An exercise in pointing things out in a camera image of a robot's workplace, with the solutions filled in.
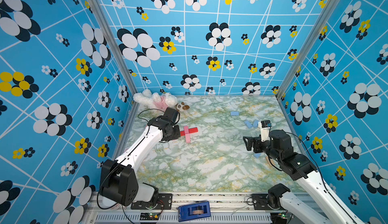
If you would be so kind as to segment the pink block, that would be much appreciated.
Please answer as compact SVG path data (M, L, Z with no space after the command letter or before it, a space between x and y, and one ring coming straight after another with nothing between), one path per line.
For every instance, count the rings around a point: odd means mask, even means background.
M186 135L185 135L185 138L186 138L186 142L187 142L187 143L190 143L190 142L191 142L190 134L186 134Z
M184 127L183 127L183 130L184 130L185 135L187 135L187 134L190 133L189 127L188 127L188 126L184 126Z

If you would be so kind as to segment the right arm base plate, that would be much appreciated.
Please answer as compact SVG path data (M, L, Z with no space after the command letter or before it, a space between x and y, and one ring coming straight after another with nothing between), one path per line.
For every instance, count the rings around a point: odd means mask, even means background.
M285 211L279 198L272 194L252 194L251 198L255 210Z

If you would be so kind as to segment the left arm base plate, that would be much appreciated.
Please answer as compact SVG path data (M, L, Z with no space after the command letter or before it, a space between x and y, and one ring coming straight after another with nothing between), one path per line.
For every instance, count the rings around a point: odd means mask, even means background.
M156 201L144 202L137 201L131 204L132 210L171 210L173 194L161 193Z

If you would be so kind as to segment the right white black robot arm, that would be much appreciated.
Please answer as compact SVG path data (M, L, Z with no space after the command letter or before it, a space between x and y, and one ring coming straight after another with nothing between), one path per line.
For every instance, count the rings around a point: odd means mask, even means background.
M283 130L264 128L258 137L244 137L246 149L263 153L274 160L277 169L297 182L323 211L320 214L301 201L284 184L268 190L267 205L273 209L284 209L305 224L361 224L362 220L353 213L337 194L329 188L318 167L305 155L294 151L290 135Z

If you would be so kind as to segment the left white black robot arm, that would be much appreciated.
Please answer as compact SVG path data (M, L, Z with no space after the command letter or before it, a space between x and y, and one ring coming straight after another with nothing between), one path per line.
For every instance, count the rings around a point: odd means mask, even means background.
M129 206L133 202L144 207L156 206L159 189L150 184L139 183L136 172L157 143L180 137L179 120L180 112L168 107L163 115L147 121L143 133L131 147L115 160L106 160L103 163L97 197L105 197L122 206Z

